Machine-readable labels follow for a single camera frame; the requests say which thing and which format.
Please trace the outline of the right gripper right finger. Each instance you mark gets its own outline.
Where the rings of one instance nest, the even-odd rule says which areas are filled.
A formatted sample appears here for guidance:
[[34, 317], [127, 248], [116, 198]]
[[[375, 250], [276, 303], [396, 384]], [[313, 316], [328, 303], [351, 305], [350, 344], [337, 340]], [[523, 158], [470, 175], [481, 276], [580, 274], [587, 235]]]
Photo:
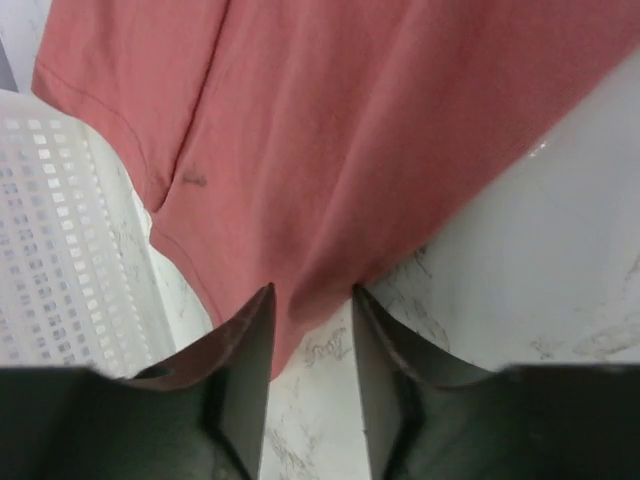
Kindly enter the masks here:
[[354, 351], [375, 479], [635, 479], [639, 369], [516, 364], [489, 372], [352, 292]]

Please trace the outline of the pink t shirt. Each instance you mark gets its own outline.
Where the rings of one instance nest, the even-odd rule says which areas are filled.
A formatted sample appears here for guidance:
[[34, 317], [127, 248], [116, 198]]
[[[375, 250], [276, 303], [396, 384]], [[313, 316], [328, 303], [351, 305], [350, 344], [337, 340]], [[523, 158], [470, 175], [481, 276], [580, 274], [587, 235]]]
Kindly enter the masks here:
[[635, 1], [55, 1], [32, 90], [213, 321], [275, 286], [279, 374], [638, 45]]

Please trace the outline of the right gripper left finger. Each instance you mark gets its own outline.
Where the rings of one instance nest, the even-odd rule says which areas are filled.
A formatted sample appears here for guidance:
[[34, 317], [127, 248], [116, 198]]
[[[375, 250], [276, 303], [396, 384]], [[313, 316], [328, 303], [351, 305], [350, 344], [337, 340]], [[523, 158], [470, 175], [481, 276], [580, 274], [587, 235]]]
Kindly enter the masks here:
[[1, 372], [5, 479], [255, 479], [276, 294], [133, 378], [88, 367]]

